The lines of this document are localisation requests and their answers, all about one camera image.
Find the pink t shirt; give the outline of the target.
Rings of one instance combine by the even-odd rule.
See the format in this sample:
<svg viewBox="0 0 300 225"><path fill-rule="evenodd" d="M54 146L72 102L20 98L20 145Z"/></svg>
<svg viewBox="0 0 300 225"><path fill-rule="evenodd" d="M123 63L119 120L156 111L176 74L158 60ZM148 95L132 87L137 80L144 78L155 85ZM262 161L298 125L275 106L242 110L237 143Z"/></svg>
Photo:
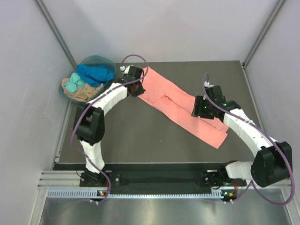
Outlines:
<svg viewBox="0 0 300 225"><path fill-rule="evenodd" d="M152 68L143 81L146 89L139 98L162 112L171 121L218 149L227 137L229 127L220 119L193 117L195 97L187 94Z"/></svg>

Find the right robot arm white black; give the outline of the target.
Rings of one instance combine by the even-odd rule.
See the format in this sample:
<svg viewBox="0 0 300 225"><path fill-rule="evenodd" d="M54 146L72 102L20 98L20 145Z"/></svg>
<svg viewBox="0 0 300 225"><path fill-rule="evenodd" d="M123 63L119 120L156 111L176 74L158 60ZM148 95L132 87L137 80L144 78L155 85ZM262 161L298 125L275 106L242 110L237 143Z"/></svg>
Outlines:
<svg viewBox="0 0 300 225"><path fill-rule="evenodd" d="M204 83L205 95L196 96L193 117L220 119L247 145L254 156L250 162L232 161L219 173L223 185L236 179L253 180L264 188L290 177L292 150L287 142L277 142L261 132L233 100L226 101L219 85Z"/></svg>

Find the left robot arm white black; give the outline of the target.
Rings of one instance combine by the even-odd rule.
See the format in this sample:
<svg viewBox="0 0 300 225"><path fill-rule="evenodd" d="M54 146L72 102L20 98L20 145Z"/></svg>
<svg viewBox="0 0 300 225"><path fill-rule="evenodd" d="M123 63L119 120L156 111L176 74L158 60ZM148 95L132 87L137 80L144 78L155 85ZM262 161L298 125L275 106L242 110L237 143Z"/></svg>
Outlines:
<svg viewBox="0 0 300 225"><path fill-rule="evenodd" d="M96 186L111 187L108 175L103 171L101 140L105 134L105 116L120 101L128 96L137 97L145 92L143 80L149 67L141 69L133 65L122 66L123 76L112 82L98 98L77 108L71 143L77 138L82 146L79 150L86 159L84 175Z"/></svg>

